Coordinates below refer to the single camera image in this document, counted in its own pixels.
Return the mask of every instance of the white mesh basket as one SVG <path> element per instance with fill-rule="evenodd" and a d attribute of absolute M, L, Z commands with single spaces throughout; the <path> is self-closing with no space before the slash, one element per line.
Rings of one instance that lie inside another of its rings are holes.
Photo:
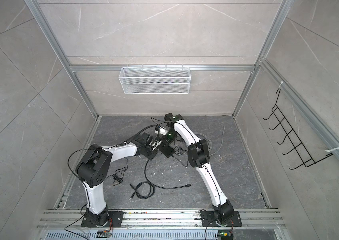
<path fill-rule="evenodd" d="M 124 67 L 119 80 L 125 94 L 189 93 L 187 67 Z"/>

